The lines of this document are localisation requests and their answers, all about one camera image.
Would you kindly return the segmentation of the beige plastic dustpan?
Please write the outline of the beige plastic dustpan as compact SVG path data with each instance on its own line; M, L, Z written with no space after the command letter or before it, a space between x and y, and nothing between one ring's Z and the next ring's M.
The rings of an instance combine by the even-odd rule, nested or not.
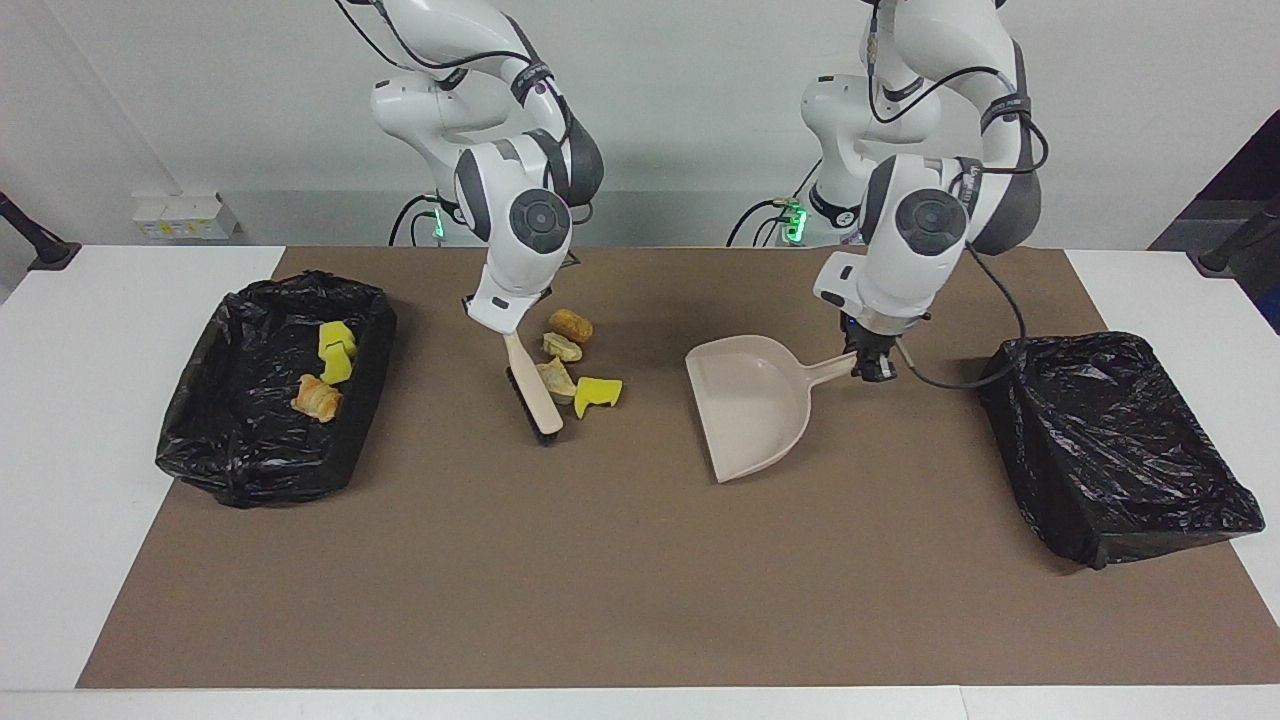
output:
M785 457L809 425L812 389L856 364L856 354L804 364L760 334L691 348L685 365L716 482L737 480Z

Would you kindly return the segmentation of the notched yellow sponge piece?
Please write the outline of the notched yellow sponge piece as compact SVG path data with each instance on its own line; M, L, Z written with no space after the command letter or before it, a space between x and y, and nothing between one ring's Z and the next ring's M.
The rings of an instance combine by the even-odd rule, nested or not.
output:
M625 383L621 379L582 375L577 379L573 413L581 420L590 406L614 407L621 400Z

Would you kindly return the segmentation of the angular pale bread piece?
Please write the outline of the angular pale bread piece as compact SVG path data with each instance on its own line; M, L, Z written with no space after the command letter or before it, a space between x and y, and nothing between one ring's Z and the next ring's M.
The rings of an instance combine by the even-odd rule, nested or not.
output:
M572 405L577 395L576 380L559 357L535 365L543 386L552 401L558 405Z

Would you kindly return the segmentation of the beige hand brush black bristles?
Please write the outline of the beige hand brush black bristles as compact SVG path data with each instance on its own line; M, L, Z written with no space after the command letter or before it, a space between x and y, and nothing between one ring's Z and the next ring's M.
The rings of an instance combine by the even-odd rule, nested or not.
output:
M509 382L513 384L527 419L541 446L556 442L564 427L561 411L541 382L541 377L517 333L502 336L508 361Z

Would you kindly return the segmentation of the orange striped croissant piece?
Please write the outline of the orange striped croissant piece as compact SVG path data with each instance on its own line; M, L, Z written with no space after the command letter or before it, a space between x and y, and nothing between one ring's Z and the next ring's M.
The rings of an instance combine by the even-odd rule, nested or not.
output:
M296 396L289 401L291 409L302 413L320 423L337 418L343 401L343 393L316 375L303 374Z

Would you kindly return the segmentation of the black bag lined trash bin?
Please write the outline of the black bag lined trash bin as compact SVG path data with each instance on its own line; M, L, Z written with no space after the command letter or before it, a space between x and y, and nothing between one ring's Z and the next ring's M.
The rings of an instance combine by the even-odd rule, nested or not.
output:
M1016 506L1059 557L1100 570L1266 528L1143 337L1010 340L987 366L979 401Z
M319 375L319 331L355 333L352 377L335 418L292 407L303 375ZM394 346L384 290L326 272L260 281L215 307L163 419L157 466L219 503L302 503L344 489L369 437Z

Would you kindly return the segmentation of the brown paper table mat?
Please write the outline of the brown paper table mat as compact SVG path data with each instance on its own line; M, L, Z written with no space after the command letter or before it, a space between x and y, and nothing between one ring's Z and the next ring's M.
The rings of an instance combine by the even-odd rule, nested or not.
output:
M815 389L780 462L716 482L686 352L836 355L818 250L585 249L530 314L596 324L618 405L540 447L479 250L291 249L384 288L387 386L349 487L238 510L172 487L83 688L1280 683L1230 544L1092 571L1023 521L978 398L905 375Z

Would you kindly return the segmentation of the black stand pole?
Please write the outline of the black stand pole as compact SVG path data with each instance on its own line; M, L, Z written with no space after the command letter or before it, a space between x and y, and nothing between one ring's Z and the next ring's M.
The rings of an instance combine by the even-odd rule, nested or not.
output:
M82 243L64 241L31 219L3 191L0 191L0 217L33 247L36 259L28 266L32 272L63 270L82 250Z
M1212 249L1187 251L1187 256L1203 277L1230 279L1234 277L1230 263L1238 254L1277 234L1280 234L1280 192Z

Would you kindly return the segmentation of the white power strip box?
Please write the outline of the white power strip box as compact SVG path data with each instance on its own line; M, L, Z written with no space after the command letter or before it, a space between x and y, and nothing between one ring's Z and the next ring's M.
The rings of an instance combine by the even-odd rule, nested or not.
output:
M241 222L220 193L134 196L132 220L146 240L227 241Z

